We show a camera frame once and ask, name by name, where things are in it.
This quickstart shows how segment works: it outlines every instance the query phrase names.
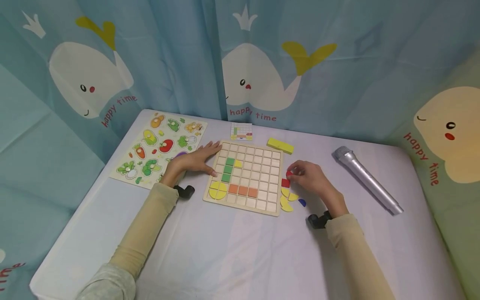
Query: green tile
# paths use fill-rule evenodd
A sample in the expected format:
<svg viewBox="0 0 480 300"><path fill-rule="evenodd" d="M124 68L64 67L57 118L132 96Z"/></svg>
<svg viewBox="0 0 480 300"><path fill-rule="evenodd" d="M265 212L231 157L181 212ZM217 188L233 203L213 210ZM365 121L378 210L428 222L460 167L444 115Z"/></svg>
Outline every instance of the green tile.
<svg viewBox="0 0 480 300"><path fill-rule="evenodd" d="M226 165L233 166L235 164L235 159L234 158L227 158L227 162L225 163Z"/></svg>
<svg viewBox="0 0 480 300"><path fill-rule="evenodd" d="M229 174L223 174L222 175L222 181L223 182L230 182L230 175Z"/></svg>
<svg viewBox="0 0 480 300"><path fill-rule="evenodd" d="M225 168L223 168L223 172L227 174L231 174L232 170L233 170L232 166L225 166Z"/></svg>

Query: curtain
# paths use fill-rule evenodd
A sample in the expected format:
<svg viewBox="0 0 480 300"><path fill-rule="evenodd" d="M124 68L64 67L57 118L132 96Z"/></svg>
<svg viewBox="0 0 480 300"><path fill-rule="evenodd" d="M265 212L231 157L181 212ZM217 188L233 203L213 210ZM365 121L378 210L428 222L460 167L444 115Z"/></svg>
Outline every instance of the curtain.
<svg viewBox="0 0 480 300"><path fill-rule="evenodd" d="M480 297L479 9L0 1L0 299L33 298L31 276L144 108L404 148Z"/></svg>

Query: hand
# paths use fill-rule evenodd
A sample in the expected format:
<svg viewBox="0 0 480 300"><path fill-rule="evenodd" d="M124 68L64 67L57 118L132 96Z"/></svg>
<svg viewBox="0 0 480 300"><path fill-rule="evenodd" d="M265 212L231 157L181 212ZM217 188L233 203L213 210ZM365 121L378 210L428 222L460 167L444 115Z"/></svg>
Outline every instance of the hand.
<svg viewBox="0 0 480 300"><path fill-rule="evenodd" d="M217 174L213 168L209 167L205 161L222 149L220 141L209 142L207 145L198 147L197 150L178 156L171 160L167 165L167 170L160 180L161 183L173 187L178 177L185 171L202 171L208 175L216 177Z"/></svg>
<svg viewBox="0 0 480 300"><path fill-rule="evenodd" d="M327 179L319 165L309 161L297 160L287 170L293 173L287 179L318 195L332 217L348 214L343 195Z"/></svg>

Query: silver microphone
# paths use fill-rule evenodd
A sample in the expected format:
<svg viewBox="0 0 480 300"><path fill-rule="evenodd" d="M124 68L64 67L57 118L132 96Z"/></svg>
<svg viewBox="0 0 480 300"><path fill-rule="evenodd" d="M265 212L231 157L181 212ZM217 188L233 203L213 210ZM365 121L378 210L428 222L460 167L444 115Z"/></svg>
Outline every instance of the silver microphone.
<svg viewBox="0 0 480 300"><path fill-rule="evenodd" d="M403 209L398 202L390 195L386 189L370 174L369 171L358 161L353 151L345 146L341 146L335 150L335 156L350 171L357 176L357 178L367 187L367 189L380 201L391 214L399 215L403 213Z"/></svg>

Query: whale eye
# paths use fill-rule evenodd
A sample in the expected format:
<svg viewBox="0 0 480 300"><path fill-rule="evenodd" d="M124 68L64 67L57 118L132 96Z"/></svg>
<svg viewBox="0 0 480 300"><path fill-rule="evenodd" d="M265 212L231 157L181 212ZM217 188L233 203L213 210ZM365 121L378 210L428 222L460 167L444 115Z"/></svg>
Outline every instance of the whale eye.
<svg viewBox="0 0 480 300"><path fill-rule="evenodd" d="M447 129L453 129L453 128L455 128L455 126L456 126L456 124L453 123L453 122L448 122L447 125L446 125Z"/></svg>

